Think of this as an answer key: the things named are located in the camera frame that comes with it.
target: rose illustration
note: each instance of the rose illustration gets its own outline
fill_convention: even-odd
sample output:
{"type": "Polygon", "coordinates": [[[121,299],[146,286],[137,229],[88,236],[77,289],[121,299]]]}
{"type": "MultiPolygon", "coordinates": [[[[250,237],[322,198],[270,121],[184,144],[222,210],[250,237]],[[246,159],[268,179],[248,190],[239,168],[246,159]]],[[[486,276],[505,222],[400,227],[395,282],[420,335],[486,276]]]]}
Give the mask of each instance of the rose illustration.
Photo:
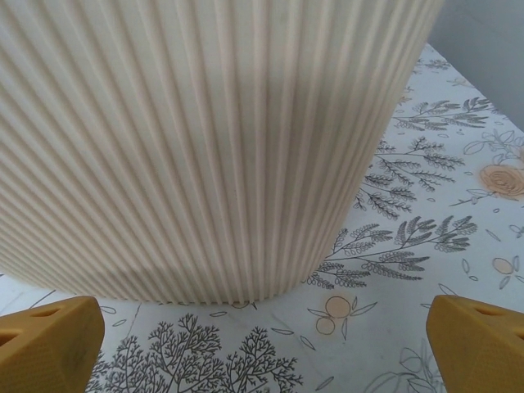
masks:
{"type": "Polygon", "coordinates": [[[481,170],[486,188],[501,197],[517,199],[524,196],[524,171],[509,165],[489,165],[481,170]]]}

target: white wall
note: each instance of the white wall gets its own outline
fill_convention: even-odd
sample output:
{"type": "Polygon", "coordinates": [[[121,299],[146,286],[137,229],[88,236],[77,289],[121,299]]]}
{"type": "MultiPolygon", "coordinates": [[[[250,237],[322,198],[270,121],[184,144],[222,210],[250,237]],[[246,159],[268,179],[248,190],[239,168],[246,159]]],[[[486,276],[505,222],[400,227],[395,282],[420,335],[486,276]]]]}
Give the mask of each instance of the white wall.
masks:
{"type": "Polygon", "coordinates": [[[446,0],[429,43],[524,130],[524,0],[446,0]]]}

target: white fluted pot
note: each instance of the white fluted pot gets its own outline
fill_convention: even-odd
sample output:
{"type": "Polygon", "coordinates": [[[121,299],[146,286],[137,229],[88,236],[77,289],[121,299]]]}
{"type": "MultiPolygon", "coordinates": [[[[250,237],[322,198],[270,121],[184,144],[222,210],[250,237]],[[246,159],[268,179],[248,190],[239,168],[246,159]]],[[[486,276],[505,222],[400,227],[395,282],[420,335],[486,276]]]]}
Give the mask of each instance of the white fluted pot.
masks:
{"type": "Polygon", "coordinates": [[[0,2],[0,271],[162,301],[295,286],[441,3],[0,2]]]}

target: yellow object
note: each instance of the yellow object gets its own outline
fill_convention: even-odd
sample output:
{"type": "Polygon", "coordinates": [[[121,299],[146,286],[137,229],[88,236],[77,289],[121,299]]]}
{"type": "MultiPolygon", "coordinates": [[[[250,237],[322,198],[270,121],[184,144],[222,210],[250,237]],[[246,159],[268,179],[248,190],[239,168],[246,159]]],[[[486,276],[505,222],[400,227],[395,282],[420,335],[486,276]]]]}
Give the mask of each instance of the yellow object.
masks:
{"type": "Polygon", "coordinates": [[[524,314],[437,296],[427,336],[448,393],[524,392],[524,314]]]}
{"type": "Polygon", "coordinates": [[[92,297],[1,317],[0,393],[84,392],[103,337],[92,297]]]}

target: patterned tablecloth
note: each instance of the patterned tablecloth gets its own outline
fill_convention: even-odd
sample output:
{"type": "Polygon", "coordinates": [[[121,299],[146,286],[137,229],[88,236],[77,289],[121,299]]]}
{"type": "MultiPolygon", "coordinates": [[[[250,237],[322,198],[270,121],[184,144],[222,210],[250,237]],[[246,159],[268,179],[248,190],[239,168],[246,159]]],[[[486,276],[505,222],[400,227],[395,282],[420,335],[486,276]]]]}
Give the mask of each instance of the patterned tablecloth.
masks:
{"type": "MultiPolygon", "coordinates": [[[[425,333],[433,297],[524,311],[523,149],[426,46],[317,272],[256,304],[99,299],[106,337],[87,391],[444,392],[425,333]]],[[[0,274],[2,315],[67,297],[0,274]]]]}

